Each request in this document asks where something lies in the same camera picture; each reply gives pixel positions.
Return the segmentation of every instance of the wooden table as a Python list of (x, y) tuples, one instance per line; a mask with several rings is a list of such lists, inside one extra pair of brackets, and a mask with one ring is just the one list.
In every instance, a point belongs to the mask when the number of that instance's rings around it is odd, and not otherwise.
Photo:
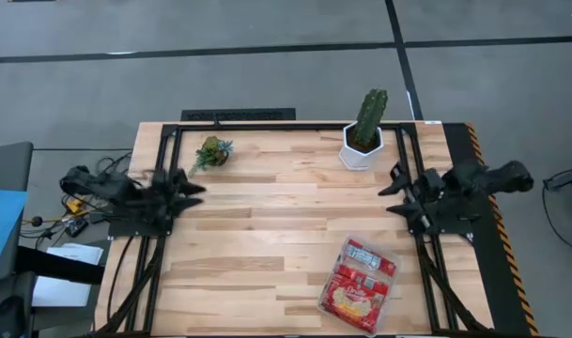
[[(452, 163), (442, 125), (416, 127), (425, 167), (445, 172)], [(162, 123), (140, 125), (133, 177), (154, 168), (161, 129)], [(338, 159), (341, 131), (183, 135), (179, 167), (192, 166), (195, 150), (210, 135), (233, 140), (235, 153), (225, 166), (192, 178), (208, 189), (206, 203), (185, 211), (166, 242), (152, 334), (356, 333), (317, 310), (317, 296), (348, 235), (368, 238), (403, 260), (380, 333), (430, 332), (415, 242), (406, 221), (385, 210), (401, 204), (403, 195), (378, 197), (391, 183), (389, 171), (398, 161), (392, 131), (383, 132), (385, 147), (367, 172), (349, 172)], [(112, 243), (97, 327), (106, 322), (110, 284), (126, 242), (119, 238)], [(441, 242), (451, 286), (475, 317), (491, 327), (473, 247), (455, 235), (442, 235)], [(113, 312), (131, 289), (138, 248), (135, 239), (118, 273)], [(435, 289), (445, 327), (441, 294)], [(146, 290), (143, 295), (135, 328), (143, 323)]]

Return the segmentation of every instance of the hazard stripe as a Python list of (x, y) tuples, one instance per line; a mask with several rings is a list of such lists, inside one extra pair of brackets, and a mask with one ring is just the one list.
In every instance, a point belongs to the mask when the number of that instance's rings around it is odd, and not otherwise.
[[(480, 144), (477, 141), (477, 135), (475, 134), (475, 129), (472, 125), (466, 124), (467, 130), (470, 134), (470, 140), (473, 146), (473, 152), (475, 158), (477, 159), (478, 163), (484, 165), (484, 159), (482, 158), (482, 151), (480, 150)], [(521, 307), (525, 313), (526, 322), (530, 329), (530, 334), (532, 336), (538, 336), (538, 329), (536, 328), (536, 323), (533, 320), (533, 313), (532, 308), (530, 307), (530, 303), (528, 302), (528, 298), (526, 297), (525, 287), (523, 286), (523, 282), (521, 281), (521, 277), (519, 276), (518, 270), (518, 262), (515, 260), (513, 255), (513, 250), (511, 250), (511, 243), (509, 242), (509, 237), (507, 236), (507, 232), (502, 224), (502, 213), (499, 209), (498, 204), (496, 203), (496, 197), (490, 195), (488, 197), (490, 201), (490, 205), (492, 206), (492, 214), (497, 222), (497, 229), (499, 231), (499, 237), (502, 241), (502, 248), (506, 252), (507, 262), (509, 263), (509, 271), (513, 275), (513, 282), (515, 283), (516, 287), (518, 288), (518, 296), (519, 301), (521, 302)]]

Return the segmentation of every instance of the succulent plant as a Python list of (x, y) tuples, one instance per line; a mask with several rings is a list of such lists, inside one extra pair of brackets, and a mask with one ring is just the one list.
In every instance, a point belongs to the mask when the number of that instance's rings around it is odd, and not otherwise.
[(198, 169), (207, 170), (209, 166), (221, 166), (225, 164), (229, 155), (233, 152), (233, 141), (220, 140), (216, 136), (207, 137), (202, 147), (195, 151), (195, 163), (190, 169), (189, 177), (195, 175)]
[(355, 145), (368, 147), (376, 137), (376, 128), (386, 110), (388, 92), (382, 89), (371, 89), (364, 97), (361, 111), (357, 116), (357, 124), (352, 132)]

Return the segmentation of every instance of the small artificial plant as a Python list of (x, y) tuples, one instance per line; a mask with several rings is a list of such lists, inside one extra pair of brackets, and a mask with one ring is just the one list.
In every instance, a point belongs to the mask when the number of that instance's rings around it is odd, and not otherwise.
[(190, 169), (192, 177), (198, 169), (207, 170), (208, 166), (221, 166), (225, 164), (233, 152), (233, 141), (220, 140), (216, 136), (207, 137), (202, 147), (195, 151), (195, 163)]
[(367, 152), (376, 147), (376, 128), (386, 110), (387, 102), (388, 92), (382, 89), (371, 89), (365, 95), (351, 140), (348, 138), (355, 149)]

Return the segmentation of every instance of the concrete floor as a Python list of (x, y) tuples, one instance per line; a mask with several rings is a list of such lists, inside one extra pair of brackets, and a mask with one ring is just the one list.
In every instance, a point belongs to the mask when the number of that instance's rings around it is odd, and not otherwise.
[[(394, 4), (405, 41), (572, 35), (572, 0)], [(0, 0), (0, 56), (393, 40), (379, 0)], [(408, 55), (425, 119), (471, 122), (488, 164), (517, 159), (531, 170), (532, 192), (499, 201), (540, 333), (572, 337), (572, 250), (540, 201), (541, 180), (572, 168), (572, 43)], [(411, 118), (394, 49), (0, 64), (0, 145), (130, 148), (140, 121), (177, 120), (181, 109), (294, 107), (299, 119), (351, 119), (375, 86), (390, 91), (387, 118)], [(61, 212), (57, 180), (72, 165), (122, 153), (36, 150), (25, 216)], [(572, 239), (572, 190), (549, 203)], [(77, 239), (105, 231), (91, 226)]]

